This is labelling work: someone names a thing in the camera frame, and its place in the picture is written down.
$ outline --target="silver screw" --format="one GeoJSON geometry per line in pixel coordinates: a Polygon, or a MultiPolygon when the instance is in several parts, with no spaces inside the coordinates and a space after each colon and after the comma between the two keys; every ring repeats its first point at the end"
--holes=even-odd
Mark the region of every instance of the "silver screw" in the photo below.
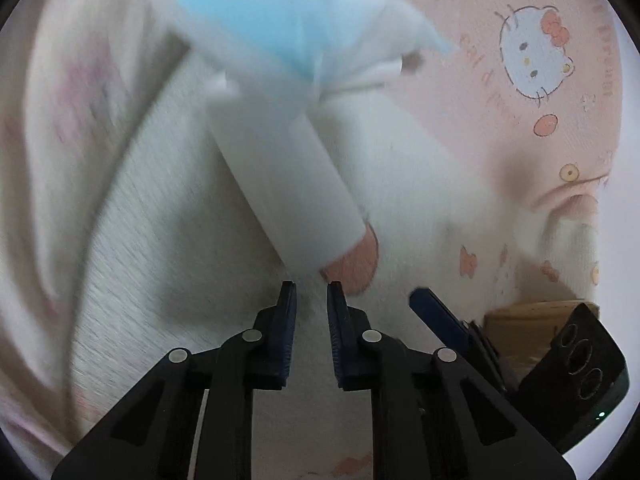
{"type": "Polygon", "coordinates": [[[362,333],[362,338],[367,343],[379,343],[382,341],[382,334],[377,330],[365,330],[362,333]]]}
{"type": "Polygon", "coordinates": [[[438,359],[445,363],[452,363],[458,358],[458,354],[456,354],[451,348],[441,348],[438,350],[436,354],[438,359]]]}
{"type": "Polygon", "coordinates": [[[186,350],[182,348],[176,348],[175,350],[171,350],[169,353],[169,361],[172,363],[181,363],[183,362],[189,355],[186,350]]]}
{"type": "Polygon", "coordinates": [[[255,328],[250,328],[249,330],[245,330],[244,332],[242,332],[242,339],[244,339],[248,343],[255,343],[256,341],[260,341],[260,339],[262,339],[262,332],[256,330],[255,328]]]}

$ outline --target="brown box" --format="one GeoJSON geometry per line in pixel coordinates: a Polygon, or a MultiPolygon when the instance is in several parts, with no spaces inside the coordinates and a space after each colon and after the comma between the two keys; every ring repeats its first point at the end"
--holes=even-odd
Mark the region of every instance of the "brown box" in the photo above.
{"type": "Polygon", "coordinates": [[[508,306],[484,315],[484,334],[519,380],[544,357],[551,340],[579,304],[585,303],[600,316],[599,307],[588,301],[545,301],[508,306]]]}

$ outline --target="white tube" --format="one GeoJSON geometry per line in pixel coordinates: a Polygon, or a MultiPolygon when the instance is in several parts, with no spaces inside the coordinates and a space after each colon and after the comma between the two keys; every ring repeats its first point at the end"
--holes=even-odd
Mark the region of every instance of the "white tube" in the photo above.
{"type": "Polygon", "coordinates": [[[225,75],[206,91],[218,147],[289,270],[322,269],[364,238],[358,208],[305,113],[278,124],[273,104],[225,75]]]}

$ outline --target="hello kitty face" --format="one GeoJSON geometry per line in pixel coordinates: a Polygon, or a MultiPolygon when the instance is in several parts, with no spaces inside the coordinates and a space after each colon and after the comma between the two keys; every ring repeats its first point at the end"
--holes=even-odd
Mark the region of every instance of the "hello kitty face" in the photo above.
{"type": "Polygon", "coordinates": [[[498,15],[504,20],[500,54],[507,75],[518,92],[540,106],[574,72],[574,62],[564,54],[569,31],[555,7],[523,7],[511,9],[507,18],[498,15]]]}

